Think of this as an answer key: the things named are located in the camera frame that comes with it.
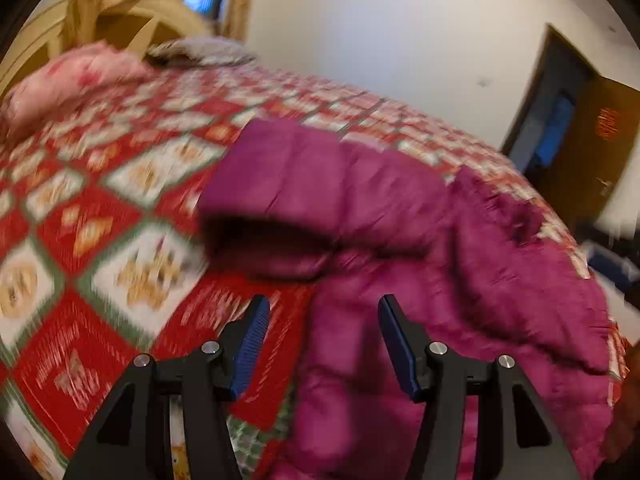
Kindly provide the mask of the magenta puffer jacket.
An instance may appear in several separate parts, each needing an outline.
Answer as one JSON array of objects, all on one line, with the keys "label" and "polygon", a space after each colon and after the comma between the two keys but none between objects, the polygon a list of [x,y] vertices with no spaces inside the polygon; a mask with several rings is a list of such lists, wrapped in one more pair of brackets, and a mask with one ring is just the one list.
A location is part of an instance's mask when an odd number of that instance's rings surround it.
[{"label": "magenta puffer jacket", "polygon": [[601,463],[608,307],[598,282],[539,237],[533,204],[468,168],[446,182],[398,151],[255,119],[216,165],[198,218],[218,266],[314,282],[292,429],[270,478],[406,474],[422,411],[378,328],[388,294],[462,356],[512,356],[582,478]]}]

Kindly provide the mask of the red patterned bedspread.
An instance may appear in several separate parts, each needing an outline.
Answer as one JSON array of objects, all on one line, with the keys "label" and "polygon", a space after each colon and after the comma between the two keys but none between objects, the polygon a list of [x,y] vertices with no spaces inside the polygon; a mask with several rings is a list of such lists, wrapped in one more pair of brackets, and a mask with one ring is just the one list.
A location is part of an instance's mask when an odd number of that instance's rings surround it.
[{"label": "red patterned bedspread", "polygon": [[180,356],[255,292],[272,299],[273,326],[233,423],[246,471],[266,467],[269,477],[292,429],[314,282],[218,266],[198,218],[216,165],[255,119],[398,151],[446,182],[468,168],[537,207],[539,237],[592,278],[570,233],[510,162],[398,102],[255,64],[164,70],[87,94],[1,157],[1,411],[40,477],[62,477],[134,352]]}]

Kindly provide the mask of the red door decoration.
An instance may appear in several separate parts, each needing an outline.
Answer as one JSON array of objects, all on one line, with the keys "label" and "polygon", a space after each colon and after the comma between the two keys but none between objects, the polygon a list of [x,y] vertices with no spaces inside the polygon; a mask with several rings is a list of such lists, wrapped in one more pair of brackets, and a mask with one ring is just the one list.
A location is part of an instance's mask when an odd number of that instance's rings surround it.
[{"label": "red door decoration", "polygon": [[617,110],[601,107],[596,120],[596,135],[605,141],[612,141],[618,133],[619,117]]}]

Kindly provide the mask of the brown wooden door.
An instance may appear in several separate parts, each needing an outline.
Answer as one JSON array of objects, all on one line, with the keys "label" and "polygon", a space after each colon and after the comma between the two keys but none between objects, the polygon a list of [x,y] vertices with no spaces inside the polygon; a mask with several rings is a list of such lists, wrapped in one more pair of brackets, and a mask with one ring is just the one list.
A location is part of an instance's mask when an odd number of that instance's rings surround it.
[{"label": "brown wooden door", "polygon": [[[596,135],[601,107],[617,110],[618,133],[612,141]],[[533,166],[525,177],[574,233],[593,224],[608,197],[599,195],[597,178],[615,186],[634,148],[639,129],[639,91],[612,79],[597,76],[577,100],[574,117],[558,154],[548,167]]]}]

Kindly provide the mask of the pink floral folded blanket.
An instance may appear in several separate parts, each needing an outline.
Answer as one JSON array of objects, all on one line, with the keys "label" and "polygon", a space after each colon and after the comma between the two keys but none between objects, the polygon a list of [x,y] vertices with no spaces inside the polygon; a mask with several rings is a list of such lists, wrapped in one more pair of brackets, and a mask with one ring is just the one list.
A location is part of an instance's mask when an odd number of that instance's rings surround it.
[{"label": "pink floral folded blanket", "polygon": [[149,64],[105,42],[69,50],[9,90],[1,102],[1,135],[18,136],[63,104],[97,88],[153,75]]}]

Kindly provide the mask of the striped grey pillow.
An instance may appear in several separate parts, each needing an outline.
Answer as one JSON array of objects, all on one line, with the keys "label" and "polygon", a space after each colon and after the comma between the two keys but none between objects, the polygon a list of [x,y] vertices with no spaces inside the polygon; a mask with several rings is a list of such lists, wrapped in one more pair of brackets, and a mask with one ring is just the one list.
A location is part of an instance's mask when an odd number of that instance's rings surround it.
[{"label": "striped grey pillow", "polygon": [[257,55],[240,42],[219,37],[186,37],[153,44],[145,52],[155,64],[172,67],[235,66]]}]

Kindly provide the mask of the beige wooden headboard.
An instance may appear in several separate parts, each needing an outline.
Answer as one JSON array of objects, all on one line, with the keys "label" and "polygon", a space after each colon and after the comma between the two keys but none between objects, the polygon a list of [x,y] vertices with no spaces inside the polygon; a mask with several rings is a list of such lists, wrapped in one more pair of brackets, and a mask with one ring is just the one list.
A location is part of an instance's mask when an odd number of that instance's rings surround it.
[{"label": "beige wooden headboard", "polygon": [[[58,0],[30,18],[9,43],[1,61],[1,92],[57,58],[70,46],[65,26],[70,0]],[[210,36],[214,25],[180,0],[138,0],[107,8],[88,25],[90,42],[104,41],[137,58],[153,44]]]}]

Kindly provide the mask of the right beige curtain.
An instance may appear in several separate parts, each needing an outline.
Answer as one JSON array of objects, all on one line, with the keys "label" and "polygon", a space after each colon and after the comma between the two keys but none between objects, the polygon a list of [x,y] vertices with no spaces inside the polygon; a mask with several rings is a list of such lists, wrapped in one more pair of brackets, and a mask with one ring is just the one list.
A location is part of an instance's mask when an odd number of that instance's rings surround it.
[{"label": "right beige curtain", "polygon": [[217,20],[219,35],[235,41],[244,42],[248,24],[250,24],[250,9],[252,0],[222,0],[221,14]]}]

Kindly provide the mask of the dark wooden door frame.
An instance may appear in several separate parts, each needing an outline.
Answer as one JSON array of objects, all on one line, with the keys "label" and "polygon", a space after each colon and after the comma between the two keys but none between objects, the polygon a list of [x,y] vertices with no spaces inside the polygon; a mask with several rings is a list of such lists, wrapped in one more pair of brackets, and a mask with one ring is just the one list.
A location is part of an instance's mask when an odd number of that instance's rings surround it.
[{"label": "dark wooden door frame", "polygon": [[582,90],[599,75],[570,40],[546,26],[532,79],[501,148],[518,171],[551,165]]}]

